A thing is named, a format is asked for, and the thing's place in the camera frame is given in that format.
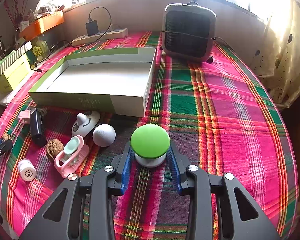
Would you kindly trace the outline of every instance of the screw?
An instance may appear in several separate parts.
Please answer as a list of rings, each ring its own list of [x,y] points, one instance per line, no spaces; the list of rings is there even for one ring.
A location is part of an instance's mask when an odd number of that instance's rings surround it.
[[[111,166],[111,165],[107,165],[106,167],[104,167],[104,170],[105,170],[106,172],[113,171],[113,169],[114,169],[114,167]]]
[[[190,171],[197,171],[198,170],[198,166],[196,166],[196,165],[189,165],[188,169]]]
[[[234,176],[233,176],[232,173],[226,173],[226,174],[225,174],[225,178],[226,178],[226,179],[229,179],[229,180],[233,180],[233,179],[234,179]]]
[[[75,180],[75,179],[77,179],[77,175],[76,174],[70,174],[69,176],[68,176],[68,179],[69,180]]]

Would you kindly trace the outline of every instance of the black cable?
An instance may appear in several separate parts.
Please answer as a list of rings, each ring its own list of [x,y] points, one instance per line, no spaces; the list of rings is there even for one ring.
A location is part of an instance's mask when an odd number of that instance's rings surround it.
[[[53,53],[53,51],[54,51],[53,48],[54,48],[55,46],[57,46],[57,48],[58,48],[58,45],[59,45],[60,42],[63,42],[63,41],[67,42],[67,43],[69,43],[69,45],[70,45],[72,48],[83,48],[83,47],[85,47],[85,46],[89,46],[89,45],[95,43],[96,41],[100,40],[100,39],[107,33],[107,31],[110,29],[111,24],[112,24],[112,18],[111,18],[110,12],[108,11],[108,9],[107,9],[106,7],[98,6],[98,7],[93,8],[93,9],[89,12],[89,22],[92,21],[92,19],[91,19],[91,17],[90,17],[91,12],[92,12],[94,9],[97,9],[97,8],[103,8],[103,9],[105,9],[105,10],[108,12],[109,18],[110,18],[110,24],[109,24],[108,28],[106,29],[106,31],[105,31],[99,38],[97,38],[95,41],[86,43],[86,44],[84,44],[84,45],[82,45],[82,46],[73,46],[72,43],[71,43],[70,41],[66,41],[66,40],[59,41],[59,42],[57,43],[57,45],[53,45],[53,46],[52,46],[52,48],[50,49],[50,53],[48,54],[47,57],[45,57],[43,60],[41,60],[41,61],[39,61],[39,62],[34,63],[34,67],[37,67],[39,63],[44,62],[46,59],[48,59],[49,56],[50,56],[50,55]],[[42,69],[33,69],[31,66],[30,66],[30,69],[33,70],[33,71],[42,72]]]
[[[94,9],[97,9],[97,8],[103,8],[103,9],[105,9],[105,10],[108,12],[109,18],[110,18],[110,24],[109,24],[109,27],[108,27],[108,28],[106,29],[106,31],[105,31],[99,38],[97,38],[95,41],[86,43],[86,44],[84,44],[84,45],[82,45],[82,46],[73,46],[73,45],[71,44],[71,47],[73,47],[73,48],[82,48],[82,47],[91,45],[92,43],[95,43],[96,41],[100,40],[100,39],[107,33],[107,31],[110,29],[111,24],[112,24],[112,18],[111,18],[110,12],[108,11],[108,9],[107,9],[106,7],[98,6],[98,7],[93,8],[93,9],[90,11],[90,13],[89,13],[89,22],[92,21],[92,19],[91,19],[91,17],[90,17],[91,12],[92,12]]]

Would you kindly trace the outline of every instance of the pink clip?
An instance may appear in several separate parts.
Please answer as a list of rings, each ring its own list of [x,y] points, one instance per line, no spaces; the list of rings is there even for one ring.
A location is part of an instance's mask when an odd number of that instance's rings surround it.
[[[30,110],[21,111],[18,118],[23,119],[24,123],[30,124]]]
[[[63,178],[66,178],[68,175],[74,173],[89,154],[89,146],[84,144],[83,137],[81,135],[77,135],[75,137],[79,139],[79,146],[76,149],[76,151],[71,155],[71,157],[60,166],[59,161],[65,155],[64,150],[62,150],[62,152],[60,152],[54,159],[54,167],[57,169],[57,171],[61,174]],[[71,165],[72,161],[76,157],[78,158],[78,160],[75,162],[75,164]]]

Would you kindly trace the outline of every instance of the white ball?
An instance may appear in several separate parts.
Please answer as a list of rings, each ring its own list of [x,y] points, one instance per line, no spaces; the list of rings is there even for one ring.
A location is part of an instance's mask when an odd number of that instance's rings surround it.
[[[100,147],[107,147],[114,142],[115,130],[109,124],[101,124],[92,134],[94,143]]]

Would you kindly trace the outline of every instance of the plaid tablecloth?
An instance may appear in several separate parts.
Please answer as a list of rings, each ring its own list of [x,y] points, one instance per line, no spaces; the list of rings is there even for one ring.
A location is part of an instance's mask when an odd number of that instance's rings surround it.
[[[14,147],[0,162],[0,208],[18,235],[62,181],[45,149],[31,141],[29,125],[18,119],[21,110],[35,105],[28,90],[67,54],[120,47],[159,48],[160,44],[158,33],[146,32],[85,48],[66,48],[45,63],[41,67],[43,72],[35,73],[9,104],[0,119],[0,137],[4,132],[10,134]],[[212,55],[212,64],[195,64],[172,59],[157,49],[146,116],[101,113],[101,122],[114,127],[116,140],[107,148],[99,148],[91,137],[86,138],[91,151],[76,173],[88,175],[110,164],[115,155],[122,153],[137,127],[158,124],[193,164],[212,174],[233,173],[280,235],[286,237],[294,228],[298,179],[285,125],[258,79],[230,49],[215,44]],[[56,138],[66,144],[79,111],[56,107],[47,110],[47,139]],[[17,172],[17,163],[22,158],[30,159],[37,170],[36,179],[30,183],[24,182]],[[217,239],[215,201],[212,205]],[[188,208],[189,198],[177,195],[166,163],[147,169],[134,162],[125,195],[113,198],[116,239],[184,239]]]

